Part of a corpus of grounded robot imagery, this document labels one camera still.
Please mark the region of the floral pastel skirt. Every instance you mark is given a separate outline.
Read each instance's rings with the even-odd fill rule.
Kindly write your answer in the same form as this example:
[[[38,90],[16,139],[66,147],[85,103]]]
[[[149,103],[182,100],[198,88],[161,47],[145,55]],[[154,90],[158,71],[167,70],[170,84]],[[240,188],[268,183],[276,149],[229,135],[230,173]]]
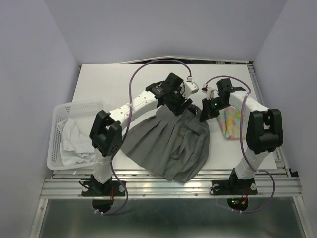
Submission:
[[[235,107],[230,106],[219,112],[217,121],[225,139],[240,139],[240,119],[241,112]]]

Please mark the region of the grey skirt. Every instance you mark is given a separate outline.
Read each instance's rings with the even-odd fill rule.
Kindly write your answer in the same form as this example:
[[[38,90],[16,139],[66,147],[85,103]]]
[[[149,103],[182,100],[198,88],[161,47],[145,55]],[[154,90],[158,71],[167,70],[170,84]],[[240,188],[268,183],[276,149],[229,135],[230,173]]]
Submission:
[[[186,183],[209,157],[210,129],[191,104],[175,116],[167,106],[129,130],[121,150],[142,168],[168,181]]]

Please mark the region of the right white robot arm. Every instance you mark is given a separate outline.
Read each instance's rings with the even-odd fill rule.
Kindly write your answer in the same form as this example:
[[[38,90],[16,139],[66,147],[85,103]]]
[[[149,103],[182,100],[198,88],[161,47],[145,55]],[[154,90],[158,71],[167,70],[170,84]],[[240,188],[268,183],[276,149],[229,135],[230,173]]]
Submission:
[[[240,126],[247,126],[246,137],[240,137],[242,159],[233,168],[228,179],[213,180],[211,195],[256,195],[255,174],[260,172],[263,160],[283,144],[282,114],[278,109],[269,109],[249,95],[251,88],[244,84],[234,87],[233,77],[218,76],[217,88],[205,84],[202,91],[206,97],[202,100],[201,121],[219,116],[220,111],[230,106],[240,111]]]

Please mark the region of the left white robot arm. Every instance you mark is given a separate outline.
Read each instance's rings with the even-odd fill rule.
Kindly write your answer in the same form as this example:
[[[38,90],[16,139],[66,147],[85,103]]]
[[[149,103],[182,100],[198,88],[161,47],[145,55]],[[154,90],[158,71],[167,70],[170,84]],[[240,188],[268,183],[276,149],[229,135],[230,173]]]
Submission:
[[[112,182],[111,161],[120,150],[131,122],[143,114],[166,105],[174,115],[182,114],[191,104],[190,95],[197,93],[199,87],[188,76],[184,81],[174,73],[166,80],[152,83],[136,98],[115,110],[99,111],[94,119],[89,138],[95,153],[94,171],[82,185],[82,196],[112,196],[120,191],[119,182]]]

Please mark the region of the white plastic laundry basket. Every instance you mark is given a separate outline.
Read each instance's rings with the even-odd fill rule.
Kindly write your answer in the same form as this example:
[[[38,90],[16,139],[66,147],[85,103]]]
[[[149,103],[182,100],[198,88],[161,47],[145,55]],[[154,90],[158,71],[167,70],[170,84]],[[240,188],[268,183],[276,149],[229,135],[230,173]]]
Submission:
[[[94,164],[93,160],[75,162],[71,165],[63,164],[60,149],[62,134],[58,129],[58,124],[71,118],[79,132],[88,136],[97,112],[105,109],[106,104],[102,100],[71,102],[61,104],[54,109],[47,155],[47,167],[50,170],[73,170]]]

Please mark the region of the white skirt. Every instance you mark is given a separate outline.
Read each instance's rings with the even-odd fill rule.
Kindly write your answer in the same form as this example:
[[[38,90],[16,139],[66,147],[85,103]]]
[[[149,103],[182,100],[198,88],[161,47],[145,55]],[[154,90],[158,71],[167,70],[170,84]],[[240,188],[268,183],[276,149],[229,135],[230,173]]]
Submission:
[[[80,133],[75,120],[65,119],[57,128],[61,134],[60,154],[64,166],[93,161],[95,153],[90,138]]]

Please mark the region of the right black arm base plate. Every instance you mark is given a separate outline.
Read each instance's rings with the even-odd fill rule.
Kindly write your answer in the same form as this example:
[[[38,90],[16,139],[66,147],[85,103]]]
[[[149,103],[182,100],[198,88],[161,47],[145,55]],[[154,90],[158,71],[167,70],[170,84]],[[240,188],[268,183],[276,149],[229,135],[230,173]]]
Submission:
[[[257,187],[254,179],[237,180],[213,180],[210,194],[214,196],[257,195]]]

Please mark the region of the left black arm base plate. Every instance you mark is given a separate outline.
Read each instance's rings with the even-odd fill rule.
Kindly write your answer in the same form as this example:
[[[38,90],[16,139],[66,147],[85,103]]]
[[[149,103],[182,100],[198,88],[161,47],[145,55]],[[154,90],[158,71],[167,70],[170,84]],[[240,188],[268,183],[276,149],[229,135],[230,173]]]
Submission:
[[[118,181],[108,181],[104,184],[93,180],[80,180],[83,197],[124,197],[126,195],[123,185]]]

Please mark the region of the aluminium frame rail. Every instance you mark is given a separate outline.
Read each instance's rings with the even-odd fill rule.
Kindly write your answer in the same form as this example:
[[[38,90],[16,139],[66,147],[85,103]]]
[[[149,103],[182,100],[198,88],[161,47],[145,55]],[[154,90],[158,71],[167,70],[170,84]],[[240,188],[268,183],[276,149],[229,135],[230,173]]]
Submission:
[[[30,237],[40,235],[47,204],[50,199],[81,199],[80,179],[88,179],[91,168],[79,170],[54,171],[53,175],[44,181]],[[130,199],[164,199],[164,198],[209,198],[212,181],[225,179],[229,170],[201,170],[197,176],[186,184],[167,181],[166,179],[146,172],[145,170],[121,170],[119,178],[127,182]],[[291,197],[298,212],[304,236],[312,238],[313,232],[309,225],[302,199],[302,187],[299,178],[291,177],[285,168],[271,171],[275,180],[275,197]]]

